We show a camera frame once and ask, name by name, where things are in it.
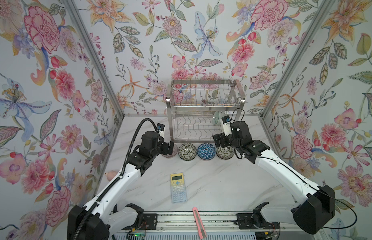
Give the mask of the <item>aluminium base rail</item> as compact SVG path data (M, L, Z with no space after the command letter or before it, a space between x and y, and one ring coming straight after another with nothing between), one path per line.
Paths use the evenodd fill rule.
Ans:
M200 211L200 219L207 233L210 232L298 232L300 227L284 223L264 223L263 228L255 227L251 212ZM142 230L147 232L192 232L198 233L194 214L186 212L144 212Z

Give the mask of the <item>blue patterned ceramic bowl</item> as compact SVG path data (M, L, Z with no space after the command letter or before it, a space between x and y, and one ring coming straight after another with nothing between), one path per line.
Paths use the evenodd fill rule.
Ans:
M198 146L197 155L203 160L211 160L216 155L216 148L210 143L203 143Z

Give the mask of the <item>pink utility knife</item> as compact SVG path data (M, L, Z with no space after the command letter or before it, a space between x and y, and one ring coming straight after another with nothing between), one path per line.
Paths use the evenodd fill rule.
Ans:
M196 225L197 225L199 238L200 238L200 240L204 240L207 237L207 233L206 233L206 229L203 225L203 221L201 219L199 211L196 207L193 207L192 211L193 211L193 215L194 215L195 222L196 222Z

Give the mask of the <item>pale green ceramic bowl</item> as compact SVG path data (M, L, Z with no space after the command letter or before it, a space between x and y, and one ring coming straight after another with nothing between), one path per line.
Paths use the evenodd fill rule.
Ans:
M217 126L221 121L221 112L220 111L216 111L214 114L213 114L213 125L214 126Z

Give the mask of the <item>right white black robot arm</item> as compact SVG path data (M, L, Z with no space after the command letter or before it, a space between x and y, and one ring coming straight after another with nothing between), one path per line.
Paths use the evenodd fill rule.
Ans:
M245 158L268 172L292 195L294 204L275 205L264 202L252 211L252 223L264 228L267 223L286 223L314 235L335 215L335 192L329 186L320 187L281 160L260 140L253 140L244 121L220 119L223 133L213 135L216 147L232 147L239 159Z

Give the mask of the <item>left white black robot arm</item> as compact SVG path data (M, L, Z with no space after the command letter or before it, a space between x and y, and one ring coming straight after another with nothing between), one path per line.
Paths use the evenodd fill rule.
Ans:
M143 222L144 210L141 207L127 204L117 212L114 208L128 187L152 166L158 155L166 154L168 147L162 130L145 132L141 144L128 155L126 166L107 186L84 206L71 209L67 239L108 240L120 230L138 228Z

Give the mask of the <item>yellow blue calculator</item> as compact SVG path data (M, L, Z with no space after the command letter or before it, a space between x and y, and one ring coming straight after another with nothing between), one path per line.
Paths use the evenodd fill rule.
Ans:
M184 174L183 173L171 174L170 183L172 203L175 204L186 202L188 198Z

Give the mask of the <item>steel two-tier dish rack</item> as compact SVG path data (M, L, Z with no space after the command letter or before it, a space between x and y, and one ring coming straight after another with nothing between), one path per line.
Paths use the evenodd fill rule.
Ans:
M213 143L222 133L222 122L213 125L213 114L233 114L246 102L239 80L171 80L166 94L171 140L175 143Z

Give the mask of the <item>black white floral bowl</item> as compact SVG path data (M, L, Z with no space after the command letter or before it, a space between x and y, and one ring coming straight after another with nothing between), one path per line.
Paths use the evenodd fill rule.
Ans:
M218 147L216 148L216 155L223 160L229 160L235 155L234 148L228 147Z
M184 161L191 161L197 156L197 148L192 143L184 143L178 149L179 157Z

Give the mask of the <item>purple striped bowl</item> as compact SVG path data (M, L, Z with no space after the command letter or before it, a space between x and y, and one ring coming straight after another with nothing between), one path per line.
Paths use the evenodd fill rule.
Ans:
M166 155L162 154L162 156L164 158L173 158L178 154L178 146L177 145L175 145L175 144L173 145L173 148L172 148L173 151L172 151L171 154L169 152L170 149L171 149L171 147L169 145L167 154Z

